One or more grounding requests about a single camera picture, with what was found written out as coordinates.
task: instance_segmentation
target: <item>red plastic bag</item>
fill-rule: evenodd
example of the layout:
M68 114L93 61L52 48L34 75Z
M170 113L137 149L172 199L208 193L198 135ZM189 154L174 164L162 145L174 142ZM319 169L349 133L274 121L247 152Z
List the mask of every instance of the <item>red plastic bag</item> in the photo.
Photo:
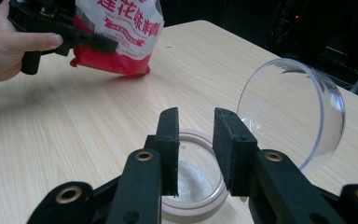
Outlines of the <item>red plastic bag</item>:
M79 45L72 66L83 65L122 75L145 75L162 32L159 1L76 0L74 26L118 42L115 53Z

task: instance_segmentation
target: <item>clear plastic bowl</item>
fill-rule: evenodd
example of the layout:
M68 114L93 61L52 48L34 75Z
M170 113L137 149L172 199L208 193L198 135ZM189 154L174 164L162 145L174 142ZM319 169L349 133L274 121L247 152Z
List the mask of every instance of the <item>clear plastic bowl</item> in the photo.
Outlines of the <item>clear plastic bowl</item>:
M345 126L345 106L336 84L326 74L284 58L252 74L237 114L260 148L283 152L303 172L327 162Z
M163 223L196 223L213 216L228 191L212 149L212 137L195 130L179 131L179 197L163 196Z

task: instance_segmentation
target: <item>human hand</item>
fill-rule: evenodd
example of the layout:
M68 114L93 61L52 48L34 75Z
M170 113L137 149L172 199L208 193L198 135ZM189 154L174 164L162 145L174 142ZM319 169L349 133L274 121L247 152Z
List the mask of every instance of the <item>human hand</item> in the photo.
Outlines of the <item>human hand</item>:
M8 0L4 0L0 4L0 81L20 72L25 51L56 49L62 44L60 35L16 32L7 19L8 8Z

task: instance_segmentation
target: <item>light wood tabletop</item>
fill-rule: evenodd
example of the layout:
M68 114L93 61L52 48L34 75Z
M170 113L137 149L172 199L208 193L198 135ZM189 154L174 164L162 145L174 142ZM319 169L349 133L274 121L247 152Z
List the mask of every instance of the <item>light wood tabletop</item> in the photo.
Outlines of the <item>light wood tabletop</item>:
M72 54L43 56L37 75L0 83L0 223L26 223L62 183L97 188L121 175L167 108L179 108L180 128L212 135L214 109L236 111L248 78L275 58L207 21L164 28L144 77L74 68ZM358 183L358 96L340 91L347 112L342 141L323 168L307 175L335 194ZM203 222L252 223L252 217L247 203L228 196Z

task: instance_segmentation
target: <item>clear plastic lid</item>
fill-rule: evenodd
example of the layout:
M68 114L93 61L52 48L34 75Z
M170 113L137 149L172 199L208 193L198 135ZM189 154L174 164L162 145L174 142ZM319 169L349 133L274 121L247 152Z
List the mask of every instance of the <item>clear plastic lid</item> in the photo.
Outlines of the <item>clear plastic lid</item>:
M237 110L262 149L285 153L302 171L324 165L343 134L345 106L324 73L291 59L258 68Z

